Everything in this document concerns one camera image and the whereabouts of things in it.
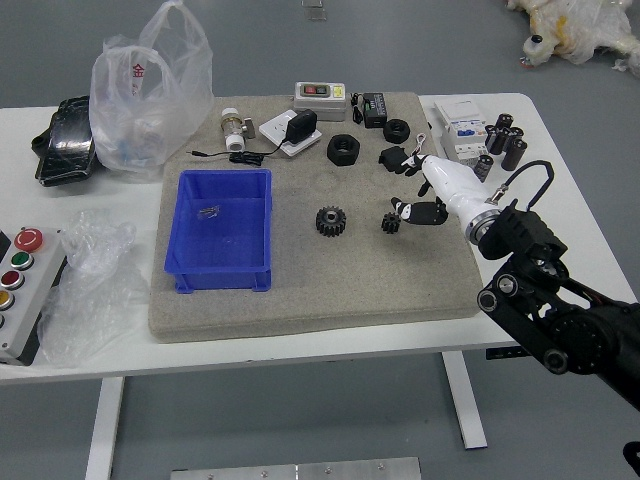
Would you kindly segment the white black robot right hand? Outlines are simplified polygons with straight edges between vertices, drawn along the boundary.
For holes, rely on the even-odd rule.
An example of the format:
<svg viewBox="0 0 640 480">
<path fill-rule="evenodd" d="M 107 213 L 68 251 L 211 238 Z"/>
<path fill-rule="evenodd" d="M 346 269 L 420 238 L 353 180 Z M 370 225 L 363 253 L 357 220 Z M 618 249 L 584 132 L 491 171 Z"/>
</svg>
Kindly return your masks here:
<svg viewBox="0 0 640 480">
<path fill-rule="evenodd" d="M 425 178 L 419 196 L 432 188 L 435 202 L 409 204 L 397 197 L 391 199 L 400 218 L 415 225 L 441 225 L 450 214 L 455 215 L 463 230 L 492 222 L 500 210 L 489 203 L 489 193 L 473 170 L 460 163 L 434 155 L 413 155 L 401 164 L 406 175 L 421 171 Z"/>
</svg>

